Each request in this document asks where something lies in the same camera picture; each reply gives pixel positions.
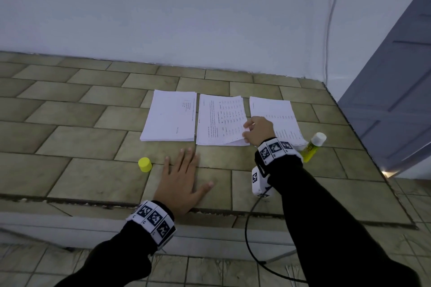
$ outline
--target hand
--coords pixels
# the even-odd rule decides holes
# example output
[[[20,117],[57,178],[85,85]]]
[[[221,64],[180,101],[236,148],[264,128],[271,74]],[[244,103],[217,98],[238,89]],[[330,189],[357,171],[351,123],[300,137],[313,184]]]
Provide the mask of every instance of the hand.
[[[250,132],[244,132],[245,142],[254,146],[259,146],[268,138],[275,137],[274,125],[265,117],[253,116],[246,121],[244,128],[250,129]]]
[[[184,149],[181,149],[174,167],[169,173],[169,157],[165,158],[162,179],[154,193],[154,200],[166,205],[176,218],[186,214],[214,186],[214,183],[210,181],[192,193],[198,162],[199,156],[197,154],[193,156],[191,148],[187,150],[185,157]]]

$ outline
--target gray door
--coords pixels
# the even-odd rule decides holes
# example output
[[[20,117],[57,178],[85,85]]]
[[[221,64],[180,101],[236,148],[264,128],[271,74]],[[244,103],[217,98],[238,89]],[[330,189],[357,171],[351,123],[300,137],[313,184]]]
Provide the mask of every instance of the gray door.
[[[431,155],[431,0],[412,1],[339,105],[380,169]]]

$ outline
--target paper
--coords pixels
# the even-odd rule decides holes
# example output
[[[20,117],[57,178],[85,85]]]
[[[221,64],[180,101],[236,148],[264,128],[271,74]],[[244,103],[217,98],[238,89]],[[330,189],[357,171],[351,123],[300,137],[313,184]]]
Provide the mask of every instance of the paper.
[[[249,145],[242,133],[247,121],[241,97],[201,94],[197,123],[197,145]]]
[[[196,92],[154,91],[141,141],[194,141]]]
[[[308,142],[302,137],[290,101],[250,97],[251,116],[265,117],[274,124],[275,136],[303,149]]]

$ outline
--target black sleeve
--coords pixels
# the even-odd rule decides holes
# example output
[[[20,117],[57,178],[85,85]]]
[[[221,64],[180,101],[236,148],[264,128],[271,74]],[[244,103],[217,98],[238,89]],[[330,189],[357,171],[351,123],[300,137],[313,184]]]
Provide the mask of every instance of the black sleeve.
[[[268,172],[311,287],[420,286],[417,273],[392,261],[297,156],[274,159]]]
[[[174,220],[172,212],[164,204],[153,202]],[[149,256],[156,251],[157,245],[150,234],[141,225],[128,221],[117,235],[89,253],[81,269],[64,278],[56,287],[123,287],[151,273]]]

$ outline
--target yellow cap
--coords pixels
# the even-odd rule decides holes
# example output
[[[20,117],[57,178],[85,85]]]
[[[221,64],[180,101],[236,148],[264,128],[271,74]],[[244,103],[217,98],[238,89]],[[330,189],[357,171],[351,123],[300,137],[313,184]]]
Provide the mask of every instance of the yellow cap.
[[[139,168],[143,172],[149,172],[151,170],[151,168],[153,167],[153,165],[151,164],[151,162],[148,158],[139,159],[137,164],[139,165]]]

